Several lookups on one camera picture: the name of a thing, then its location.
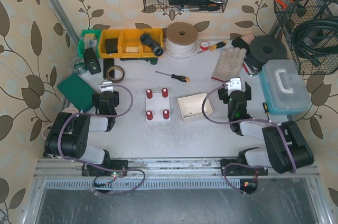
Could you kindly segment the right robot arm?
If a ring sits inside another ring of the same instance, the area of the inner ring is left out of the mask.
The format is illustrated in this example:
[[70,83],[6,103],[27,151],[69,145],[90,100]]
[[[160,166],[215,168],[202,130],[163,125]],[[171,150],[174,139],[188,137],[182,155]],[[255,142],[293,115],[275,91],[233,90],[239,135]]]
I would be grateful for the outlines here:
[[[205,112],[204,106],[209,96],[218,93],[218,97],[227,108],[227,122],[211,119]],[[252,98],[251,87],[245,83],[241,89],[241,82],[226,82],[221,87],[213,89],[202,101],[201,112],[208,121],[228,125],[233,133],[264,141],[265,148],[252,148],[244,153],[245,162],[237,163],[249,169],[270,167],[277,173],[295,173],[297,169],[314,163],[314,154],[303,136],[298,125],[293,120],[276,124],[270,119],[264,120],[249,115],[247,102]]]

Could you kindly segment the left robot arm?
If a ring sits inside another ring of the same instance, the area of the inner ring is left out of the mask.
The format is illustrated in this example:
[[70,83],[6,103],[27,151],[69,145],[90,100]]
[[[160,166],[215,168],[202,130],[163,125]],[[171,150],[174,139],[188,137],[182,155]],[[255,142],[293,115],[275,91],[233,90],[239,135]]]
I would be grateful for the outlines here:
[[111,82],[100,85],[100,93],[92,94],[94,114],[58,113],[44,144],[43,156],[63,157],[83,163],[82,175],[110,176],[124,166],[112,164],[107,150],[94,147],[88,143],[90,132],[110,132],[119,115],[119,92]]

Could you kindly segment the white spring tray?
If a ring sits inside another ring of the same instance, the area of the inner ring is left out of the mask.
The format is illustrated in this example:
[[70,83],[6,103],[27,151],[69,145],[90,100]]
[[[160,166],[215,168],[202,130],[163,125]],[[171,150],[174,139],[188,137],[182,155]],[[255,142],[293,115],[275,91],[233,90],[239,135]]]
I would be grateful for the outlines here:
[[202,103],[206,96],[206,93],[200,93],[181,97],[177,100],[184,122],[192,122],[204,118],[202,114]]

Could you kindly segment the white peg base plate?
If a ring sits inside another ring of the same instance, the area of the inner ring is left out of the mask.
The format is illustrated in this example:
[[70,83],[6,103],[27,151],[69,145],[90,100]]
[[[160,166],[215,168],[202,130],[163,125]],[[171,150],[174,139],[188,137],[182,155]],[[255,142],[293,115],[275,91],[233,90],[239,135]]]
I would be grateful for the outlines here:
[[[170,118],[165,120],[163,118],[163,110],[168,109],[170,111]],[[146,119],[146,111],[151,110],[153,113],[153,119],[148,121]],[[167,98],[162,97],[162,92],[153,92],[152,99],[147,99],[145,97],[145,121],[148,123],[154,122],[169,122],[171,120],[171,110],[170,110],[170,96],[168,94]]]

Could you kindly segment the beige work glove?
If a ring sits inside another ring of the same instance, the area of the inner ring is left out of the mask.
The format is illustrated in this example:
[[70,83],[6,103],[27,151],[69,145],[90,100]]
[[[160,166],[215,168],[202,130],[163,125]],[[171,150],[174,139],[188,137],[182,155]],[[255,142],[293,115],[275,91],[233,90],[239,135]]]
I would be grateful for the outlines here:
[[217,81],[226,82],[231,78],[238,77],[246,53],[247,50],[245,48],[223,49],[211,78]]

